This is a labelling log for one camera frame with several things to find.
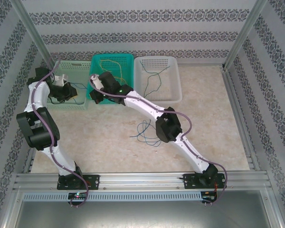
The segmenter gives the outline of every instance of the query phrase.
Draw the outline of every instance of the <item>light green basket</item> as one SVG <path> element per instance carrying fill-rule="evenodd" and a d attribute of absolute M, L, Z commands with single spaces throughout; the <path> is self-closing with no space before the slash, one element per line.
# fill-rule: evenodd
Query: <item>light green basket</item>
<path fill-rule="evenodd" d="M 66 74 L 68 76 L 68 82 L 82 83 L 85 85 L 85 87 L 87 87 L 89 81 L 90 68 L 91 68 L 90 61 L 61 60 L 54 74 L 57 76 Z M 75 97 L 75 100 L 78 104 L 76 104 L 73 99 L 65 101 L 62 104 L 52 104 L 48 99 L 47 107 L 49 109 L 86 110 L 89 103 L 89 101 L 86 98 L 86 90 L 79 89 L 74 85 L 72 85 L 72 87 L 76 88 L 77 90 L 78 96 Z M 58 101 L 55 98 L 52 98 L 52 101 L 53 103 L 58 103 Z"/>

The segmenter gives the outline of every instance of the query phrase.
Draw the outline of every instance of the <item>black joint motor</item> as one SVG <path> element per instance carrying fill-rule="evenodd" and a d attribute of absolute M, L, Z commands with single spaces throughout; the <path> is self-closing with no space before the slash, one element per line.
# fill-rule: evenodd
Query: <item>black joint motor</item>
<path fill-rule="evenodd" d="M 47 75 L 50 72 L 49 69 L 45 67 L 38 67 L 35 69 L 36 77 L 32 77 L 28 79 L 27 85 L 34 82 L 40 81 L 45 75 Z M 57 99 L 58 102 L 62 103 L 65 101 L 70 100 L 71 98 L 77 96 L 77 90 L 71 86 L 69 82 L 65 83 L 64 86 L 57 86 L 53 85 L 54 82 L 54 74 L 47 77 L 45 79 L 45 82 L 47 83 L 49 87 L 49 97 L 54 97 Z"/>
<path fill-rule="evenodd" d="M 42 116 L 54 135 L 54 146 L 57 146 L 57 141 L 60 139 L 60 134 L 57 125 L 48 112 L 47 108 L 42 107 L 37 109 L 37 112 Z M 39 121 L 39 118 L 34 112 L 23 112 L 16 116 L 18 125 L 23 133 L 28 145 L 32 148 L 36 148 L 42 151 L 51 145 L 52 140 L 47 128 L 41 123 L 40 127 L 36 127 L 35 122 Z"/>
<path fill-rule="evenodd" d="M 98 78 L 104 86 L 101 90 L 103 92 L 108 93 L 108 94 L 127 95 L 130 91 L 133 91 L 133 89 L 126 84 L 120 85 L 119 82 L 116 81 L 114 76 L 108 71 L 102 73 Z M 100 93 L 96 90 L 92 90 L 90 92 L 90 96 L 91 96 L 92 100 L 95 101 L 96 104 L 99 104 L 104 99 L 108 99 L 108 100 L 113 101 L 117 104 L 125 105 L 124 104 L 124 98 L 106 96 L 106 95 L 103 95 L 102 93 Z"/>
<path fill-rule="evenodd" d="M 77 164 L 75 163 L 75 172 L 77 175 L 81 176 L 83 178 L 82 172 L 79 168 L 79 166 L 77 166 Z M 65 175 L 65 176 L 58 176 L 58 184 L 57 184 L 57 189 L 58 190 L 64 190 L 65 188 L 68 189 L 81 189 L 84 187 L 84 182 L 78 178 L 77 176 L 75 176 L 74 174 L 70 173 L 69 175 Z"/>
<path fill-rule="evenodd" d="M 165 111 L 173 111 L 174 109 L 169 107 Z M 176 114 L 163 113 L 160 117 L 157 117 L 156 135 L 165 143 L 170 141 L 176 141 L 176 137 L 179 133 L 182 133 L 180 121 Z"/>
<path fill-rule="evenodd" d="M 208 168 L 203 173 L 196 173 L 196 176 L 199 178 L 200 183 L 205 186 L 213 186 L 215 178 L 218 174 L 218 169 L 214 164 L 209 164 Z"/>

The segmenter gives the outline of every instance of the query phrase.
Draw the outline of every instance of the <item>white plastic basket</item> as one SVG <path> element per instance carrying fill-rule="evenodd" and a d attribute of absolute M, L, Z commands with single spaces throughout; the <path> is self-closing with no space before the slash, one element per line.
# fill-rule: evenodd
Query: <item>white plastic basket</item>
<path fill-rule="evenodd" d="M 82 83 L 87 87 L 89 80 L 89 72 L 91 67 L 91 61 L 70 61 L 70 60 L 61 60 L 57 70 L 54 72 L 55 75 L 66 74 L 68 76 L 68 81 L 71 83 Z M 65 101 L 62 104 L 56 104 L 57 100 L 52 98 L 52 104 L 49 100 L 47 102 L 47 107 L 49 109 L 67 109 L 67 110 L 86 110 L 88 107 L 88 100 L 86 98 L 86 90 L 79 89 L 78 87 L 72 85 L 77 89 L 78 96 L 75 97 L 75 100 L 78 104 L 75 103 L 73 99 Z"/>
<path fill-rule="evenodd" d="M 137 57 L 134 60 L 134 90 L 157 105 L 180 102 L 182 100 L 181 81 L 176 58 Z"/>

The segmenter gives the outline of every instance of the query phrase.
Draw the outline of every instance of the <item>mesh basket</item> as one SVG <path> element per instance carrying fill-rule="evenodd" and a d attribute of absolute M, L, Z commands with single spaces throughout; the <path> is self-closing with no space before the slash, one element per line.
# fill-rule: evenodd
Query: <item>mesh basket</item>
<path fill-rule="evenodd" d="M 91 74 L 101 75 L 105 71 L 110 71 L 111 74 L 121 85 L 126 83 L 130 87 L 133 87 L 133 55 L 131 54 L 94 55 L 92 58 L 90 75 Z M 89 93 L 92 90 L 93 88 L 90 86 L 90 84 L 88 84 L 88 88 L 86 91 L 87 99 L 91 100 L 91 96 Z M 115 104 L 115 103 L 105 99 L 100 104 Z"/>
<path fill-rule="evenodd" d="M 61 60 L 54 74 L 57 76 L 66 74 L 68 76 L 68 82 L 81 83 L 86 87 L 89 81 L 90 67 L 90 61 Z M 48 100 L 47 107 L 50 109 L 86 110 L 88 106 L 86 89 L 80 89 L 83 88 L 83 86 L 78 84 L 72 84 L 72 87 L 77 89 L 78 96 L 76 96 L 74 99 L 70 99 L 69 101 L 65 101 L 62 104 L 59 104 L 55 98 L 52 98 L 52 101 L 55 104 L 52 104 L 50 100 Z"/>
<path fill-rule="evenodd" d="M 182 100 L 181 81 L 176 58 L 145 56 L 134 60 L 134 90 L 157 105 Z"/>

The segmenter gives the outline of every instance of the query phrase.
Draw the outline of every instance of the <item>aluminum frame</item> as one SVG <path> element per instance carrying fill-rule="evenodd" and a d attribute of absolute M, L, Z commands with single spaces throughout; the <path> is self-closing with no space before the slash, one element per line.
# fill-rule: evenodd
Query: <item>aluminum frame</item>
<path fill-rule="evenodd" d="M 252 146 L 252 143 L 251 143 L 251 140 L 249 137 L 249 133 L 247 131 L 246 124 L 244 121 L 244 117 L 243 117 L 243 114 L 241 112 L 241 109 L 240 109 L 240 106 L 238 103 L 237 95 L 236 95 L 235 90 L 234 90 L 232 83 L 231 83 L 231 78 L 230 78 L 229 72 L 225 71 L 223 68 L 221 68 L 221 73 L 223 76 L 225 88 L 226 88 L 226 91 L 227 91 L 227 94 L 229 97 L 229 101 L 230 101 L 230 105 L 231 105 L 231 108 L 233 111 L 233 115 L 234 115 L 234 118 L 235 118 L 236 123 L 237 123 L 238 132 L 239 132 L 242 144 L 244 146 L 245 153 L 247 155 L 247 161 L 248 161 L 249 167 L 251 169 L 259 171 L 261 169 L 260 169 L 258 162 L 257 162 L 256 153 L 253 149 L 253 146 Z"/>
<path fill-rule="evenodd" d="M 224 62 L 225 70 L 228 70 L 232 65 L 235 57 L 237 56 L 239 50 L 241 49 L 246 37 L 248 36 L 250 30 L 253 28 L 254 23 L 259 17 L 261 11 L 263 10 L 267 0 L 256 0 L 251 12 L 248 15 L 247 20 L 245 21 L 244 26 L 242 27 L 239 35 L 237 36 L 236 41 L 234 42 L 229 54 Z"/>
<path fill-rule="evenodd" d="M 182 177 L 188 172 L 163 173 L 94 173 L 100 175 L 99 190 L 91 190 L 97 194 L 108 192 L 188 192 L 208 191 L 209 189 L 186 190 Z M 31 192 L 75 192 L 57 190 L 57 174 L 17 174 L 7 211 L 1 228 L 14 228 L 17 222 L 25 193 Z M 277 205 L 271 183 L 266 171 L 228 171 L 226 191 L 256 190 L 260 191 L 268 220 L 272 228 L 284 228 L 285 224 Z"/>
<path fill-rule="evenodd" d="M 11 0 L 10 3 L 13 6 L 13 9 L 16 11 L 18 16 L 20 17 L 22 23 L 24 24 L 25 28 L 27 29 L 30 37 L 34 41 L 35 45 L 37 46 L 39 52 L 41 53 L 44 60 L 48 61 L 51 57 L 51 54 L 45 45 L 41 35 L 38 33 L 35 24 L 33 23 L 30 15 L 28 14 L 27 10 L 23 6 L 21 0 Z M 54 67 L 54 60 L 50 60 L 49 64 L 51 67 Z"/>

